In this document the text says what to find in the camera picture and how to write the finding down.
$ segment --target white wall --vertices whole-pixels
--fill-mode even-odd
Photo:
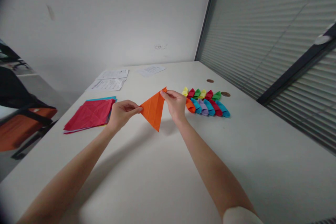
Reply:
[[[105,68],[192,61],[207,3],[1,0],[0,38],[73,103]]]

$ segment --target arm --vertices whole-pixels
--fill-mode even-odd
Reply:
[[[223,217],[227,209],[238,206],[256,214],[236,177],[188,123],[184,115],[186,97],[171,90],[161,95],[220,216]]]
[[[46,185],[18,223],[58,223],[110,140],[141,110],[132,101],[115,103],[103,131]]]

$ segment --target right hand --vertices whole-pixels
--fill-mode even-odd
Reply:
[[[184,114],[184,108],[186,106],[187,98],[183,94],[173,90],[168,90],[167,93],[161,91],[160,94],[166,100],[169,113],[175,123],[178,120],[183,120],[186,118]]]

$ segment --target gray floor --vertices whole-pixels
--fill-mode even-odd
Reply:
[[[44,103],[57,108],[57,114],[52,118],[58,120],[70,107],[68,104],[52,87],[50,87],[39,75],[19,76],[19,79],[24,84],[26,89],[34,94],[38,99]],[[35,144],[31,145],[24,153],[28,153]],[[7,152],[0,152],[0,182],[15,168],[21,161],[11,158],[16,150]]]

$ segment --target chair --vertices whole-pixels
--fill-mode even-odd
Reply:
[[[57,109],[30,94],[19,78],[10,70],[0,67],[0,105],[17,109],[0,119],[0,151],[19,148],[20,145],[36,133],[13,156],[22,159],[22,152],[35,141],[42,138],[56,123],[51,118]]]

